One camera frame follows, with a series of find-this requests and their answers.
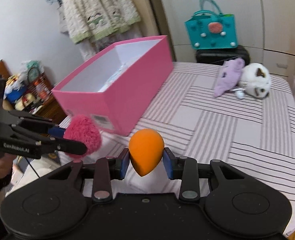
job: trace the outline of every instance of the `open cardboard box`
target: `open cardboard box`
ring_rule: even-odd
[[[52,92],[67,115],[91,116],[99,129],[126,136],[172,69],[166,36],[120,41],[78,67]]]

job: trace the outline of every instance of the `striped bed sheet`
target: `striped bed sheet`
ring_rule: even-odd
[[[85,163],[105,156],[118,156],[138,130],[152,128],[175,155],[199,163],[220,159],[279,190],[291,202],[293,215],[284,232],[295,230],[295,102],[289,84],[272,76],[269,97],[246,96],[238,100],[225,93],[213,97],[221,66],[175,62],[174,69],[127,137],[101,131],[102,147],[84,158]],[[61,127],[67,127],[67,117]],[[60,153],[65,164],[71,159]],[[90,194],[91,183],[84,194]],[[178,194],[180,181],[169,181],[160,163],[140,177],[130,165],[124,181],[112,182],[114,195],[123,193]],[[200,179],[201,194],[209,193]]]

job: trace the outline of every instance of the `teal bag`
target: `teal bag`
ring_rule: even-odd
[[[204,2],[213,4],[218,14],[204,10]],[[228,49],[238,46],[233,14],[223,14],[213,0],[200,0],[200,11],[185,22],[193,49]]]

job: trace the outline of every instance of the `black case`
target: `black case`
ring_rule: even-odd
[[[240,57],[245,65],[250,63],[248,51],[241,45],[235,49],[198,49],[195,54],[197,63],[223,65],[225,60]]]

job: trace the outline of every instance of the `pink pom-pom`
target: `pink pom-pom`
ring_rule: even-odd
[[[87,152],[83,155],[67,153],[67,155],[74,159],[81,159],[86,155],[92,154],[100,149],[102,144],[99,130],[95,127],[92,119],[85,115],[76,115],[73,117],[70,125],[65,130],[63,138],[82,142],[88,148]]]

